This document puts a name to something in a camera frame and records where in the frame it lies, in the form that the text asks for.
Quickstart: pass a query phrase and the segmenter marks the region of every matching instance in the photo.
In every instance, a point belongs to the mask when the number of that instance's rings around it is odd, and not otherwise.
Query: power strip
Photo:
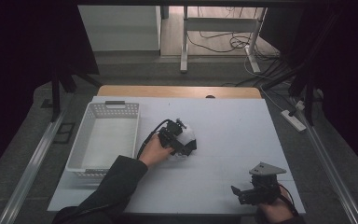
[[[304,124],[302,124],[295,116],[289,116],[289,111],[288,110],[283,110],[283,112],[281,112],[281,115],[287,120],[289,121],[289,123],[291,123],[293,125],[293,127],[296,128],[296,130],[299,133],[304,132],[307,128],[304,126]]]

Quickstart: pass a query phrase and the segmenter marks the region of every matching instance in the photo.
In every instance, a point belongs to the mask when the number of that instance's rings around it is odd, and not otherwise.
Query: wooden table edge
[[[98,96],[129,97],[180,97],[180,98],[240,98],[262,99],[260,91],[253,87],[188,87],[188,86],[121,86],[104,85]]]

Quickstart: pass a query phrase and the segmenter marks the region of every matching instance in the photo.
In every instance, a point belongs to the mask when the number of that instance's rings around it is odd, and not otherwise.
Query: basket handle
[[[105,106],[108,109],[125,109],[125,101],[105,101]]]
[[[86,169],[84,172],[87,175],[99,175],[99,174],[106,174],[109,169]]]

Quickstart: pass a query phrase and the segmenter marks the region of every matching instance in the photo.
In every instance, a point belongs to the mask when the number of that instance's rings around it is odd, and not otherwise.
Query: dark sleeve
[[[146,172],[147,166],[143,162],[119,156],[100,186],[83,203],[70,211],[72,214],[85,212],[87,214],[72,218],[65,223],[112,223],[112,218],[119,216],[124,211],[130,201],[130,196]],[[97,212],[87,212],[100,207],[103,209]],[[66,212],[64,212],[62,209],[54,220],[64,217],[69,213],[68,210],[69,208],[66,208]]]
[[[293,217],[277,224],[306,224],[303,217]]]

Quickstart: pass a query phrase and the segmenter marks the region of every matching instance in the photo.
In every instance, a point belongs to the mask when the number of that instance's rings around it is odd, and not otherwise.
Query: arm
[[[289,199],[287,192],[281,187],[281,193]],[[290,211],[289,206],[281,199],[277,199],[272,204],[261,203],[258,204],[258,210],[256,216],[258,218],[266,219],[268,223],[280,223],[280,224],[305,224],[303,217],[295,217]]]
[[[158,137],[154,135],[138,161],[119,156],[100,186],[78,207],[62,209],[54,221],[66,217],[67,214],[85,213],[60,223],[112,223],[112,219],[121,215],[126,208],[130,196],[148,167],[164,161],[172,151],[171,148],[163,148]]]

